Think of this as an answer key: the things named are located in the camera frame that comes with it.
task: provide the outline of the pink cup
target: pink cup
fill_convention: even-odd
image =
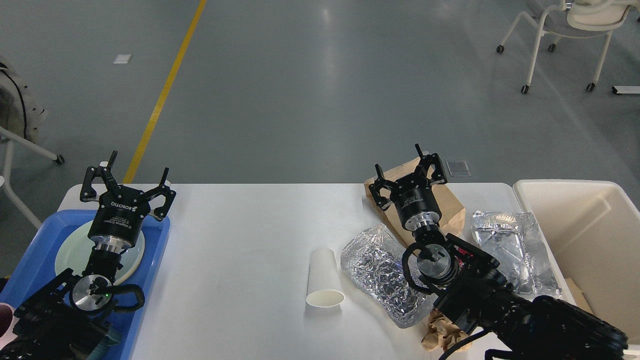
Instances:
[[[14,311],[11,305],[0,302],[0,349],[17,337],[13,333],[13,326],[18,322],[18,318],[13,316]]]

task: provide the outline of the aluminum foil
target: aluminum foil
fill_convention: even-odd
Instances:
[[[547,247],[532,213],[476,211],[471,217],[474,239],[500,261],[498,270],[515,293],[532,300],[538,295],[561,297]]]
[[[377,300],[401,329],[419,323],[431,312],[437,298],[409,287],[402,271],[403,252],[404,247],[389,229],[378,224],[353,238],[340,255],[342,271],[358,289]],[[411,259],[412,273],[419,274],[415,257]]]

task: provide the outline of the white plate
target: white plate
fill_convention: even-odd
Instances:
[[[58,255],[56,255],[56,275],[60,274],[66,268],[72,268],[76,275],[82,274],[86,268],[87,262],[89,261],[91,250],[93,249],[93,246],[95,246],[94,242],[87,237],[92,223],[93,220],[81,227],[78,227],[62,243],[58,250]],[[138,265],[140,265],[144,252],[145,235],[140,231],[136,247],[129,249],[122,254],[122,259],[120,260],[122,268],[116,272],[116,281],[113,283],[114,285],[121,284],[123,281],[128,279],[134,271],[136,271]]]

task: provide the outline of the white plastic bin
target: white plastic bin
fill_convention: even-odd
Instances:
[[[586,180],[520,180],[513,189],[594,314],[640,344],[640,212],[624,190]]]

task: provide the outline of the white paper cup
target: white paper cup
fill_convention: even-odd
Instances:
[[[331,249],[317,249],[311,253],[307,282],[307,304],[332,307],[344,300],[338,278],[338,266]]]
[[[11,305],[0,302],[0,349],[17,337],[13,333],[13,326],[18,322],[18,318],[13,316],[14,311]]]

